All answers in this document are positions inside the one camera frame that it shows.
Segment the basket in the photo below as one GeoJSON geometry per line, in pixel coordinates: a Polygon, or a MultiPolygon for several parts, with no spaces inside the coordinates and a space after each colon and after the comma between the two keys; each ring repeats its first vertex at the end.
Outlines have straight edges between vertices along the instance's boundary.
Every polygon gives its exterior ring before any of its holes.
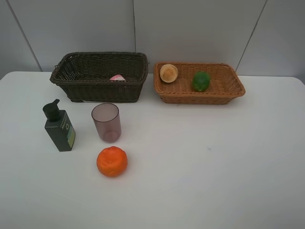
{"type": "Polygon", "coordinates": [[[72,102],[137,102],[148,73],[145,54],[73,52],[55,66],[50,81],[72,102]],[[117,74],[126,81],[110,81],[117,74]]]}
{"type": "Polygon", "coordinates": [[[169,104],[227,104],[245,94],[236,72],[224,63],[158,62],[153,76],[156,92],[169,104]],[[165,83],[160,78],[161,67],[168,63],[178,69],[178,77],[173,83],[165,83]],[[192,89],[193,77],[199,71],[210,75],[210,85],[205,92],[192,89]]]}

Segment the round bread roll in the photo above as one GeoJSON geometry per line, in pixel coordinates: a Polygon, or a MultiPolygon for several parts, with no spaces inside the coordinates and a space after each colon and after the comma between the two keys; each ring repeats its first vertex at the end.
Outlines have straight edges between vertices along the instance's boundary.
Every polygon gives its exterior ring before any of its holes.
{"type": "Polygon", "coordinates": [[[165,64],[161,67],[160,70],[160,78],[166,82],[171,83],[177,79],[178,76],[178,69],[176,66],[172,64],[165,64]]]}

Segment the green lime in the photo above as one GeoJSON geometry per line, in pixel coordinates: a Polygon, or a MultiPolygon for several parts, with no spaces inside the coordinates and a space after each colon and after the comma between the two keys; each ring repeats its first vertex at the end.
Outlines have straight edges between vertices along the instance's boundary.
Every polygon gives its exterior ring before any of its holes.
{"type": "Polygon", "coordinates": [[[204,92],[210,85],[210,76],[206,72],[196,72],[192,86],[196,92],[204,92]]]}

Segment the white wall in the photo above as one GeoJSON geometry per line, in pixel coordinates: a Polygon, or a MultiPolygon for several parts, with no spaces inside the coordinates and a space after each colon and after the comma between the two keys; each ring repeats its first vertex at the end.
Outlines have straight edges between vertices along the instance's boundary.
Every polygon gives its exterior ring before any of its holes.
{"type": "Polygon", "coordinates": [[[269,0],[237,69],[305,83],[305,1],[269,0]]]}
{"type": "Polygon", "coordinates": [[[237,67],[265,0],[134,0],[136,50],[158,61],[237,67]]]}
{"type": "Polygon", "coordinates": [[[12,71],[39,71],[7,3],[0,1],[0,79],[12,71]]]}
{"type": "Polygon", "coordinates": [[[44,71],[70,52],[134,52],[132,0],[10,0],[44,71]]]}
{"type": "MultiPolygon", "coordinates": [[[[136,50],[151,72],[156,61],[226,62],[240,75],[305,82],[303,0],[268,0],[247,48],[265,0],[9,1],[44,71],[69,52],[136,50]]],[[[39,71],[5,1],[0,29],[0,78],[39,71]]]]}

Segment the purple tinted cup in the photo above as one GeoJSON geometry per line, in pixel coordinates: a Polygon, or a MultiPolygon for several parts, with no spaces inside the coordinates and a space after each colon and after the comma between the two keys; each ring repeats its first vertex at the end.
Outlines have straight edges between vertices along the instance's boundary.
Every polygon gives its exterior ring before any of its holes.
{"type": "Polygon", "coordinates": [[[105,142],[115,142],[121,136],[119,108],[114,104],[97,105],[91,113],[97,133],[105,142]]]}

